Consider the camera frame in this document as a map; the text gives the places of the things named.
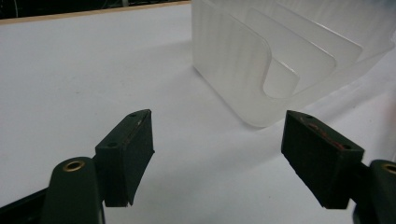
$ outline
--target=white background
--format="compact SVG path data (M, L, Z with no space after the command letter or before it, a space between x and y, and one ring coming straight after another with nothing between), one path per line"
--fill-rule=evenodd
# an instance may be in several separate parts
M302 111L366 149L396 148L396 51ZM190 5L0 26L0 206L45 188L150 108L154 154L134 206L107 223L352 223L321 208L280 153L284 120L247 126L191 64Z

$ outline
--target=screw hole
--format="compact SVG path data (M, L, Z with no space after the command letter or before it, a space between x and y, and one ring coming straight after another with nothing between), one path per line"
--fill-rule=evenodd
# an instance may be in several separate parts
M84 161L70 161L64 166L65 172L75 172L85 165Z
M352 149L350 145L343 145L344 149Z
M384 164L383 167L390 173L396 175L396 165L393 164Z
M117 143L114 143L114 142L113 142L113 143L109 143L109 144L107 144L107 146L108 146L108 147L116 147L116 146L117 146Z

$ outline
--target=brass insert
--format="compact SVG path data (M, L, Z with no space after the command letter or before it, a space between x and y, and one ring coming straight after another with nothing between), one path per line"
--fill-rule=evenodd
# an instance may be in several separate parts
M388 163L388 164L383 164L382 167L386 169L388 172L396 175L396 165Z
M75 172L85 165L84 161L70 161L64 166L65 172Z

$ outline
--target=translucent plastic container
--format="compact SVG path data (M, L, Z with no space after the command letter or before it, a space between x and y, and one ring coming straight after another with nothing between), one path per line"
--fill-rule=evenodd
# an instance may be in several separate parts
M394 0L191 3L195 68L253 126L337 90L394 48Z

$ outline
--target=white plastic object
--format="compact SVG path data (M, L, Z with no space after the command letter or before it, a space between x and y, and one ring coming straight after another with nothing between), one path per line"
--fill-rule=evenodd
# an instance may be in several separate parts
M394 48L394 0L191 4L194 67L257 127L364 75Z

